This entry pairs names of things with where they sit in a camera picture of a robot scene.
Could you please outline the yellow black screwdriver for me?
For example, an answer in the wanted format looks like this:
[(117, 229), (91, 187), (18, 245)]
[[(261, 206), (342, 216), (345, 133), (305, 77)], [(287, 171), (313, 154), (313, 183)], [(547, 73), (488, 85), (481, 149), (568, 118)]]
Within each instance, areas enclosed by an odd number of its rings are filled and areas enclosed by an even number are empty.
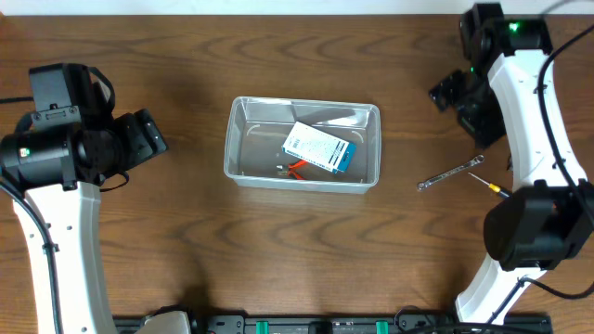
[(476, 175), (475, 173), (471, 173), (469, 172), (469, 175), (471, 177), (473, 177), (474, 179), (478, 180), (479, 182), (481, 182), (482, 184), (486, 185), (492, 192), (494, 192), (495, 194), (497, 194), (499, 197), (506, 199), (509, 198), (511, 196), (511, 192), (508, 191), (507, 189), (505, 189), (504, 187), (495, 185), (487, 180), (484, 180), (483, 178), (481, 178), (480, 176)]

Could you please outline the silver combination wrench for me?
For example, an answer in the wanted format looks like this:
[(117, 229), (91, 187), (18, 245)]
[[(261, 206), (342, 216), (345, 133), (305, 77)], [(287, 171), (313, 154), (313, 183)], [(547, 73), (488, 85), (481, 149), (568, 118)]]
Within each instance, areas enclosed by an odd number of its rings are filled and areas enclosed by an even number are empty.
[(479, 155), (475, 156), (474, 158), (472, 158), (471, 160), (461, 164), (460, 166), (457, 166), (457, 167), (452, 168), (446, 172), (440, 173), (438, 175), (435, 175), (433, 177), (430, 177), (424, 181), (417, 183), (417, 190), (423, 191), (423, 190), (427, 189), (428, 187), (446, 179), (447, 177), (450, 177), (454, 174), (468, 170), (471, 167), (474, 167), (474, 166), (481, 164), (483, 162), (484, 162), (484, 155), (479, 154)]

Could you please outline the clear plastic container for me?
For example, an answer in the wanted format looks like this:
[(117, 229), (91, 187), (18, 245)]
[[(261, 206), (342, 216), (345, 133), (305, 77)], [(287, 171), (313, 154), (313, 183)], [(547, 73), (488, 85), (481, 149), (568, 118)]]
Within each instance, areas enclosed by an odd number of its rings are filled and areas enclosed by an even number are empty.
[(381, 117), (372, 104), (240, 96), (224, 172), (240, 186), (364, 194), (381, 170)]

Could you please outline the red handled pliers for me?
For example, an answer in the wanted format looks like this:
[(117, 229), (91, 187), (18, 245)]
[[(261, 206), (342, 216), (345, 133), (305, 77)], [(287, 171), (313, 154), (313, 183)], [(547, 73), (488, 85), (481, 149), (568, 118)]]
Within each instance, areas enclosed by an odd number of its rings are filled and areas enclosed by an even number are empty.
[(295, 180), (303, 180), (303, 177), (298, 173), (298, 169), (307, 164), (304, 160), (299, 160), (292, 164), (278, 165), (277, 172), (279, 175), (286, 175)]

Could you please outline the white and blue box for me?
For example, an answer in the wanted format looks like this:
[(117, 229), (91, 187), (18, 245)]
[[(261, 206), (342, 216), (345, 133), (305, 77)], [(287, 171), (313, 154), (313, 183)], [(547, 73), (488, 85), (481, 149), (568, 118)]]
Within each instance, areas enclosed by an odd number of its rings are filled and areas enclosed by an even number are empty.
[(356, 145), (302, 122), (296, 122), (281, 146), (295, 158), (332, 173), (344, 173), (356, 152)]

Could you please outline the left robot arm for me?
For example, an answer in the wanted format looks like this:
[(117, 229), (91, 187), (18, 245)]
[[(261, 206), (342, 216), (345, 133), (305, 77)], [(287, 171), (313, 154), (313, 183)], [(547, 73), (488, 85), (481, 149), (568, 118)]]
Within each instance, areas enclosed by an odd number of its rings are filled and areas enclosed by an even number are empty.
[(115, 92), (97, 68), (29, 75), (35, 110), (1, 140), (1, 188), (26, 237), (37, 329), (114, 333), (98, 240), (103, 185), (168, 146), (147, 109), (113, 116)]

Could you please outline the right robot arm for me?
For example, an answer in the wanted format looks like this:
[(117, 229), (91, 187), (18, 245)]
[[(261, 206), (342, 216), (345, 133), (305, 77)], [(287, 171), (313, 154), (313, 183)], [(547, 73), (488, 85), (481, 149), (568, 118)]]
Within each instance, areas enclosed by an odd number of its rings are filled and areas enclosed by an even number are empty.
[(486, 255), (455, 310), (460, 328), (495, 333), (528, 287), (581, 251), (593, 230), (593, 185), (563, 123), (553, 78), (560, 51), (544, 17), (509, 18), (498, 3), (477, 3), (459, 32), (471, 67), (430, 97), (455, 110), (479, 148), (507, 139), (513, 185), (484, 218)]

